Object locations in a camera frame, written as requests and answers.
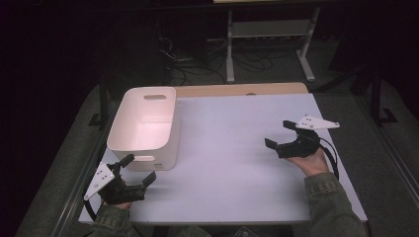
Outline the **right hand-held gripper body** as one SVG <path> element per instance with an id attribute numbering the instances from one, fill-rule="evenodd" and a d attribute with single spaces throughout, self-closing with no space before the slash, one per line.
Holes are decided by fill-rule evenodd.
<path id="1" fill-rule="evenodd" d="M 301 157 L 305 158 L 322 148 L 326 155 L 333 159 L 331 152 L 320 144 L 321 137 L 315 132 L 317 129 L 338 128 L 339 122 L 305 115 L 296 122 L 296 140 L 278 144 L 276 151 L 280 158 Z"/>

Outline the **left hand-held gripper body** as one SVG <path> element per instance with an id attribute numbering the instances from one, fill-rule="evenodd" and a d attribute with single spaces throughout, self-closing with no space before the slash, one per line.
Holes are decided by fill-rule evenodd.
<path id="1" fill-rule="evenodd" d="M 94 173 L 91 183 L 83 199 L 88 201 L 94 195 L 99 195 L 107 204 L 121 204 L 144 200 L 146 185 L 126 185 L 120 176 L 121 165 L 101 162 Z"/>

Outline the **white plastic basket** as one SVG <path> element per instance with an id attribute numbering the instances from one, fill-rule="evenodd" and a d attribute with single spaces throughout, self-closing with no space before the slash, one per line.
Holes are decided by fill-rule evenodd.
<path id="1" fill-rule="evenodd" d="M 173 87 L 129 89 L 113 121 L 107 146 L 135 172 L 169 170 L 175 166 L 181 117 Z"/>

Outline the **person's right hand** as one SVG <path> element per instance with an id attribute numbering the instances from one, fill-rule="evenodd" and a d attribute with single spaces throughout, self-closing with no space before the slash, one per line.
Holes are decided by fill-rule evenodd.
<path id="1" fill-rule="evenodd" d="M 305 158 L 292 157 L 287 158 L 287 161 L 297 165 L 307 177 L 330 172 L 321 148 Z"/>

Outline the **white board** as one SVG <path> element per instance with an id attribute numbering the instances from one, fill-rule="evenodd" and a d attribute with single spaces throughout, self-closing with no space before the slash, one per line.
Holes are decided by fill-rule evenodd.
<path id="1" fill-rule="evenodd" d="M 295 139 L 285 120 L 320 117 L 310 94 L 183 98 L 178 159 L 160 171 L 132 221 L 148 225 L 298 223 L 304 175 L 266 147 Z"/>

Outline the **black stand leg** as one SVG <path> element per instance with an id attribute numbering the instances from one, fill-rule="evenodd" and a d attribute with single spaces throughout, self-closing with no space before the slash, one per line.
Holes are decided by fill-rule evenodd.
<path id="1" fill-rule="evenodd" d="M 384 123 L 397 122 L 396 117 L 390 109 L 382 109 L 380 107 L 381 95 L 381 77 L 379 76 L 377 66 L 374 66 L 372 79 L 372 95 L 371 95 L 371 116 L 373 121 L 382 126 Z"/>
<path id="2" fill-rule="evenodd" d="M 102 130 L 106 126 L 109 117 L 108 88 L 106 75 L 103 75 L 99 81 L 99 102 L 100 111 L 92 115 L 89 121 L 89 125 L 97 126 L 100 130 Z"/>

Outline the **wooden table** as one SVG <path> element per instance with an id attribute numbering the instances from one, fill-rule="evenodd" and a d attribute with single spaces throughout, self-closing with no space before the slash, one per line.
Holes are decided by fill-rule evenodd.
<path id="1" fill-rule="evenodd" d="M 178 98 L 307 94 L 303 83 L 228 84 L 176 87 Z"/>

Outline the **metal frame rail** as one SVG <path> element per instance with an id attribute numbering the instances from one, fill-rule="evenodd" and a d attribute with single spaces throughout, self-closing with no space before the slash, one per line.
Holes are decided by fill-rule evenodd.
<path id="1" fill-rule="evenodd" d="M 58 161 L 57 184 L 67 185 L 61 211 L 53 225 L 50 237 L 68 237 L 73 222 L 78 221 L 84 207 L 82 195 L 93 179 L 105 153 L 105 140 L 109 132 L 109 116 L 114 105 L 108 100 L 94 100 L 87 104 L 87 117 L 77 118 L 75 130 L 70 130 L 70 140 L 64 141 L 64 160 Z"/>
<path id="2" fill-rule="evenodd" d="M 410 159 L 416 151 L 419 151 L 419 148 L 416 149 L 413 145 L 417 121 L 412 114 L 404 110 L 404 107 L 394 110 L 379 109 L 378 118 L 373 118 L 372 106 L 368 98 L 357 97 L 357 103 L 383 144 L 402 184 L 419 208 L 419 182 L 414 176 L 415 167 L 412 167 L 415 162 L 405 161 L 406 158 Z"/>

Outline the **white metal desk frame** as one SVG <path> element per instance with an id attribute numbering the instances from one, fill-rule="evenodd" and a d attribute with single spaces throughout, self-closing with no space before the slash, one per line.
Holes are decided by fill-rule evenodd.
<path id="1" fill-rule="evenodd" d="M 303 45 L 295 51 L 301 69 L 308 82 L 314 82 L 315 76 L 307 61 L 306 55 L 317 24 L 321 8 L 315 7 L 309 19 L 301 20 L 270 20 L 242 21 L 233 19 L 233 11 L 227 13 L 227 50 L 226 50 L 226 82 L 233 83 L 234 66 L 232 42 L 234 39 L 273 38 L 273 37 L 303 37 Z"/>

